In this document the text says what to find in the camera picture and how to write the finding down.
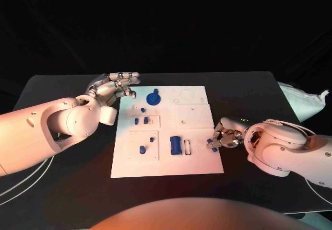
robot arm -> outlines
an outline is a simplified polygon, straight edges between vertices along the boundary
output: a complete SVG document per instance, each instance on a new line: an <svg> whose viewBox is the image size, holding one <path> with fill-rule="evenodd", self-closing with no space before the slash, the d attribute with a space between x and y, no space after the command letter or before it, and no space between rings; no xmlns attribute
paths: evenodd
<svg viewBox="0 0 332 230"><path fill-rule="evenodd" d="M288 124L285 122L267 120L246 126L243 120L225 117L220 119L215 129L219 131L222 126L222 137L216 139L215 131L215 141L206 147L232 148L243 143L248 161L264 172L274 176L287 176L292 171L311 183L332 188L332 137L307 137L297 126L282 125Z"/></svg>
<svg viewBox="0 0 332 230"><path fill-rule="evenodd" d="M109 105L116 97L135 98L128 85L138 83L138 73L102 74L76 98L0 115L0 176L31 167L80 142L99 122L112 125L116 110Z"/></svg>

robotic hand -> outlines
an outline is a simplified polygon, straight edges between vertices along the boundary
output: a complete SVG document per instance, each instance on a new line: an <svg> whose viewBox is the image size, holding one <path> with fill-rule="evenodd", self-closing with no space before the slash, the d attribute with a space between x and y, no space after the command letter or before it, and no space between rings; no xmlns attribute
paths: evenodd
<svg viewBox="0 0 332 230"><path fill-rule="evenodd" d="M284 177L292 171L311 183L332 188L332 137L316 135L304 127L282 121L268 119L255 124L245 119L223 117L206 147L233 148L238 144L243 144L248 161L264 172Z"/></svg>
<svg viewBox="0 0 332 230"><path fill-rule="evenodd" d="M135 98L128 85L138 83L138 73L102 74L83 95L0 115L0 176L31 167L80 142L99 122L111 126L116 110L109 106L118 97Z"/></svg>

blue object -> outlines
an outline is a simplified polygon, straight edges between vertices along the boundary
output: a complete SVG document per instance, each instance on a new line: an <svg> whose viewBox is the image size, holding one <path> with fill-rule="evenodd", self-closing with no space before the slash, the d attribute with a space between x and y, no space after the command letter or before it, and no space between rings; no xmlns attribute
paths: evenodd
<svg viewBox="0 0 332 230"><path fill-rule="evenodd" d="M178 136L170 137L170 154L180 155L181 154L181 138Z"/></svg>
<svg viewBox="0 0 332 230"><path fill-rule="evenodd" d="M139 146L139 154L144 154L145 153L145 148L144 148L144 146L141 145Z"/></svg>
<svg viewBox="0 0 332 230"><path fill-rule="evenodd" d="M152 90L152 93L147 95L147 104L148 105L157 105L160 102L160 96L158 96L158 91L157 89Z"/></svg>
<svg viewBox="0 0 332 230"><path fill-rule="evenodd" d="M210 139L207 139L207 143L210 142L212 142ZM212 148L212 151L216 152L217 151L216 148Z"/></svg>

white panel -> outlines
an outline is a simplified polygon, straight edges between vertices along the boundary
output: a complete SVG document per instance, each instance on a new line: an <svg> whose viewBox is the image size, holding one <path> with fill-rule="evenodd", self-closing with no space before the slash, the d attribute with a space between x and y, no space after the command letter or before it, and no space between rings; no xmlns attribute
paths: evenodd
<svg viewBox="0 0 332 230"><path fill-rule="evenodd" d="M152 89L158 90L161 97L155 106L145 102L147 94L152 92ZM204 147L206 139L213 133L213 122L203 86L131 87L131 90L137 93L135 99L121 97L119 101L111 177L223 173L219 152L212 152ZM186 116L187 125L190 125L186 129L177 128L174 111L178 105L183 105L186 112L187 108L196 110L191 113L189 111L193 118ZM151 124L141 124L135 128L134 118L139 117L138 121L142 122L145 116L151 117L152 121L158 120L158 126L147 128ZM142 145L142 141L150 141L147 133L155 131L154 142L158 149L155 159L158 160L152 161L151 158L144 161L138 153L138 146ZM137 133L132 146L131 133ZM170 136L181 138L181 155L170 154ZM189 140L190 143L190 155L184 154L184 140Z"/></svg>
<svg viewBox="0 0 332 230"><path fill-rule="evenodd" d="M145 153L139 154L139 146L144 146ZM128 162L154 162L158 160L157 131L129 132L128 139Z"/></svg>
<svg viewBox="0 0 332 230"><path fill-rule="evenodd" d="M180 104L174 106L176 128L213 128L209 104Z"/></svg>
<svg viewBox="0 0 332 230"><path fill-rule="evenodd" d="M134 119L138 118L138 124L134 124ZM158 128L160 121L158 116L131 116L129 117L129 129L145 129L145 128Z"/></svg>

white cloth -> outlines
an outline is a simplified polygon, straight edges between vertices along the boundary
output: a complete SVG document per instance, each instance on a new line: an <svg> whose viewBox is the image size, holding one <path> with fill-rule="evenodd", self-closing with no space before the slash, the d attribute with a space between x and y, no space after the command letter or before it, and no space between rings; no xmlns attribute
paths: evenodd
<svg viewBox="0 0 332 230"><path fill-rule="evenodd" d="M324 107L324 96L329 94L326 90L320 95L308 94L303 90L295 89L291 85L278 82L282 94L290 103L298 121L310 118Z"/></svg>

